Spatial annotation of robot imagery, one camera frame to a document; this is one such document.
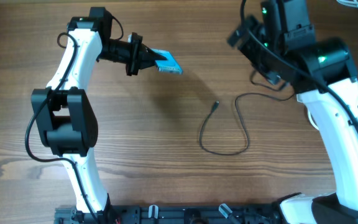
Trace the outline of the smartphone with teal screen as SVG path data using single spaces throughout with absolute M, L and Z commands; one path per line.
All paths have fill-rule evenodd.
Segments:
M 155 60 L 155 66 L 159 72 L 174 73 L 181 75 L 183 70 L 174 59 L 173 55 L 166 50 L 152 49 L 159 56 L 165 57 L 165 60 Z

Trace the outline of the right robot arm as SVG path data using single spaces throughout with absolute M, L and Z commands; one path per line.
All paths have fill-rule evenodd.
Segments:
M 228 38 L 270 83 L 289 83 L 314 119 L 334 172 L 336 191 L 288 196 L 287 223 L 358 223 L 358 80 L 347 45 L 315 39 L 305 1 L 263 1 L 263 19 L 240 15 Z

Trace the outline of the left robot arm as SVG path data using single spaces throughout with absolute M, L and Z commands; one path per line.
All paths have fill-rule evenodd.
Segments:
M 105 7 L 91 7 L 87 17 L 72 17 L 64 32 L 68 42 L 58 70 L 47 86 L 35 89 L 30 98 L 34 113 L 25 132 L 25 149 L 35 161 L 60 161 L 76 195 L 74 208 L 56 211 L 56 223 L 116 222 L 94 158 L 98 122 L 86 90 L 95 63 L 122 63 L 128 76 L 149 67 L 157 67 L 159 72 L 183 72 L 170 52 L 147 47 L 135 32 L 127 41 L 112 39 L 115 20 Z M 52 159 L 32 154 L 29 135 L 33 125 L 37 125 L 42 144 L 50 148 Z

